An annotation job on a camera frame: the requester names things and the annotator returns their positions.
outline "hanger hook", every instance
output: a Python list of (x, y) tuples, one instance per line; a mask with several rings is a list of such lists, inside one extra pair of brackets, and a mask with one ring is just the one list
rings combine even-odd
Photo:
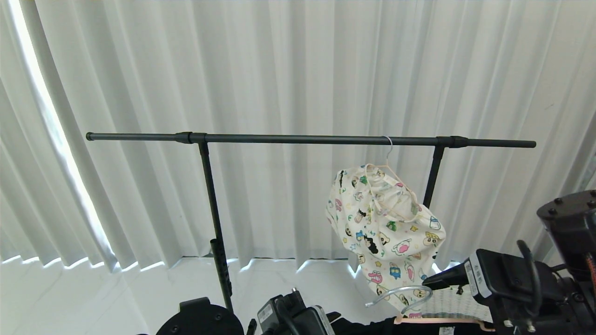
[(389, 152), (387, 153), (387, 157), (386, 157), (387, 161), (389, 161), (389, 154), (391, 154), (391, 151), (393, 151), (393, 141), (391, 140), (391, 137), (389, 137), (389, 136), (383, 135), (383, 137), (386, 137), (389, 140), (389, 143), (391, 143), (391, 149), (389, 149)]

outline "screw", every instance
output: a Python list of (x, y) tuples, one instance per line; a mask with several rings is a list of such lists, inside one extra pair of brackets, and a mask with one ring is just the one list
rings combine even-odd
[(579, 293), (574, 293), (572, 295), (573, 300), (577, 301), (577, 302), (584, 302), (586, 299), (583, 297), (583, 295), (579, 294)]

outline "black garment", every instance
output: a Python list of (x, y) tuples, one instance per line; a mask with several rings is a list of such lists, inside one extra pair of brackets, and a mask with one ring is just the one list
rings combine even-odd
[(441, 328), (454, 327), (453, 335), (487, 335), (477, 324), (393, 324), (395, 318), (363, 325), (341, 318), (331, 324), (336, 335), (439, 335)]

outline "cartoon print shirt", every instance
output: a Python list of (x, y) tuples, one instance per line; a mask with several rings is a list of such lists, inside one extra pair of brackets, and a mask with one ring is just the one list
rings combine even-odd
[[(422, 284), (446, 236), (414, 192), (373, 165), (337, 173), (326, 217), (344, 247), (358, 255), (368, 286), (377, 295)], [(385, 300), (401, 311), (424, 294), (400, 292)], [(417, 312), (420, 308), (406, 314)]]

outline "white floor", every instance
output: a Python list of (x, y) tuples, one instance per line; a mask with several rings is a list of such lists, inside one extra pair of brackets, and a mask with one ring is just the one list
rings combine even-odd
[[(311, 260), (298, 271), (294, 260), (256, 259), (243, 269), (234, 260), (229, 265), (232, 302), (245, 329), (267, 299), (292, 287), (307, 305), (338, 311), (351, 321), (389, 316), (378, 305), (364, 308), (374, 293), (357, 285), (344, 260)], [(64, 269), (57, 262), (42, 268), (39, 262), (17, 259), (0, 265), (0, 291), (2, 335), (153, 335), (178, 312), (181, 301), (207, 296), (224, 305), (213, 260), (205, 258), (185, 258), (170, 270), (135, 267), (118, 274), (89, 263)]]

